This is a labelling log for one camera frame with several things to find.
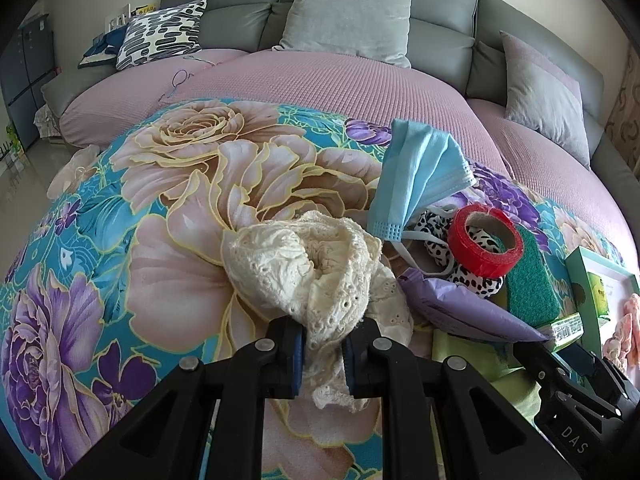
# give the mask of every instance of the gray sofa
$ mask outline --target gray sofa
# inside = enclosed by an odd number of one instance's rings
[[[160,6],[188,1],[161,0]],[[209,0],[200,22],[200,45],[246,52],[269,49],[282,37],[292,1]],[[504,106],[502,30],[529,43],[580,82],[592,169],[619,205],[640,248],[640,184],[595,119],[601,111],[603,77],[572,48],[502,0],[413,0],[407,57],[413,69],[448,83],[463,96]],[[60,118],[80,94],[114,72],[111,66],[68,70],[42,92]]]

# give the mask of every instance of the patterned throw pillow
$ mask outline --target patterned throw pillow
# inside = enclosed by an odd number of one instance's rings
[[[133,18],[118,53],[116,70],[199,51],[200,17],[206,8],[207,0],[195,0]]]

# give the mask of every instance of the tile floor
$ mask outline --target tile floor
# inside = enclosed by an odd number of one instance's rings
[[[0,174],[0,280],[36,224],[48,211],[49,184],[70,159],[62,144],[38,140],[27,151],[24,169]]]

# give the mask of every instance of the white lace fabric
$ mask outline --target white lace fabric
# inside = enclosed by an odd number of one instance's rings
[[[340,352],[365,313],[383,336],[404,345],[411,339],[411,314],[381,252],[382,242],[356,222],[317,211],[225,232],[223,264],[238,294],[306,327],[302,395],[318,408],[366,405],[348,393]]]

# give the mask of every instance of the red tape roll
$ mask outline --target red tape roll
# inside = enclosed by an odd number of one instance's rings
[[[466,227],[478,227],[500,238],[506,251],[490,253],[476,244]],[[524,243],[513,222],[499,209],[475,203],[459,209],[447,237],[453,257],[462,266],[482,278],[500,278],[507,275],[522,257]]]

